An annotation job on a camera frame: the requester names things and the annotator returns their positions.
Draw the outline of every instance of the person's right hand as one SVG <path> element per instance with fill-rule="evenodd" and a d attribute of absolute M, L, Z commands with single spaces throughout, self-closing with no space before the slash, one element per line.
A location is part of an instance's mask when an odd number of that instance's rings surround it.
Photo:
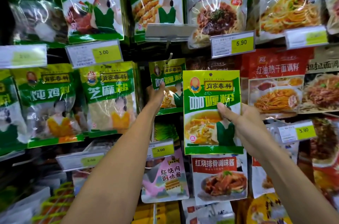
<path fill-rule="evenodd" d="M 238 115 L 223 103 L 218 103 L 217 106 L 221 116 L 233 122 L 236 136 L 239 137 L 246 151 L 258 161 L 265 160 L 267 150 L 280 150 L 255 107 L 242 104 L 241 115 Z"/>

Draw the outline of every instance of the yellow price label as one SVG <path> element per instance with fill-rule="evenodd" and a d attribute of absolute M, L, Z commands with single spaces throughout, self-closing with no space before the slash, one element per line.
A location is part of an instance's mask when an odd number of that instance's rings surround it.
<path fill-rule="evenodd" d="M 306 45 L 318 45 L 327 43 L 327 34 L 325 30 L 321 31 L 312 31 L 306 33 Z"/>
<path fill-rule="evenodd" d="M 244 53 L 254 50 L 254 38 L 239 38 L 232 40 L 232 52 L 231 53 Z"/>
<path fill-rule="evenodd" d="M 104 46 L 92 49 L 96 63 L 105 63 L 122 60 L 118 45 Z"/>
<path fill-rule="evenodd" d="M 313 125 L 296 128 L 296 132 L 298 140 L 313 138 L 317 136 Z"/>
<path fill-rule="evenodd" d="M 104 155 L 85 157 L 81 159 L 81 163 L 84 167 L 92 167 L 97 165 L 103 157 Z"/>
<path fill-rule="evenodd" d="M 171 155 L 174 153 L 174 146 L 164 145 L 152 148 L 153 158 L 158 158 L 166 155 Z"/>
<path fill-rule="evenodd" d="M 46 65 L 47 55 L 41 51 L 13 52 L 12 66 Z"/>

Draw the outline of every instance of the hand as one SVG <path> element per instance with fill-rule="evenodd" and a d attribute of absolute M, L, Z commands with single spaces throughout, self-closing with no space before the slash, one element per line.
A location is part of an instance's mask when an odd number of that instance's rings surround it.
<path fill-rule="evenodd" d="M 161 82 L 158 90 L 154 90 L 152 86 L 148 86 L 146 91 L 149 96 L 146 106 L 149 106 L 150 109 L 154 111 L 154 115 L 156 115 L 159 112 L 161 103 L 165 97 L 165 83 Z"/>
<path fill-rule="evenodd" d="M 233 122 L 236 136 L 239 137 L 246 151 L 259 162 L 266 160 L 265 152 L 273 149 L 280 150 L 256 108 L 241 104 L 241 115 L 238 115 L 223 103 L 218 103 L 217 106 L 221 116 Z"/>

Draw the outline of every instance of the forearm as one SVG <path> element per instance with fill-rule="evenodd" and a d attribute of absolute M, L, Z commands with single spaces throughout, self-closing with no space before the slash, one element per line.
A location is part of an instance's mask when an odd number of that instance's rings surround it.
<path fill-rule="evenodd" d="M 260 162 L 294 224 L 339 223 L 339 214 L 287 153 L 273 146 Z"/>
<path fill-rule="evenodd" d="M 140 194 L 154 110 L 148 105 L 95 167 L 63 224 L 130 223 Z"/>

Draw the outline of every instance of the green dress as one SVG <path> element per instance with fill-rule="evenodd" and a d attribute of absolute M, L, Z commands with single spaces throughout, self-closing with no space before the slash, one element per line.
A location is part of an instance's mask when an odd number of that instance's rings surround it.
<path fill-rule="evenodd" d="M 166 13 L 164 8 L 159 8 L 159 22 L 160 23 L 174 23 L 176 10 L 172 7 L 169 13 Z"/>
<path fill-rule="evenodd" d="M 27 145 L 17 140 L 17 137 L 18 128 L 16 125 L 10 124 L 6 131 L 0 130 L 0 155 L 27 148 Z"/>
<path fill-rule="evenodd" d="M 177 93 L 174 94 L 174 103 L 176 107 L 184 107 L 184 93 L 181 93 L 181 96 L 178 96 Z"/>
<path fill-rule="evenodd" d="M 221 122 L 217 122 L 217 139 L 221 146 L 235 146 L 234 143 L 234 124 L 230 122 L 226 129 Z"/>
<path fill-rule="evenodd" d="M 111 8 L 107 10 L 106 14 L 95 6 L 94 7 L 95 24 L 102 33 L 117 33 L 113 27 L 114 12 Z"/>

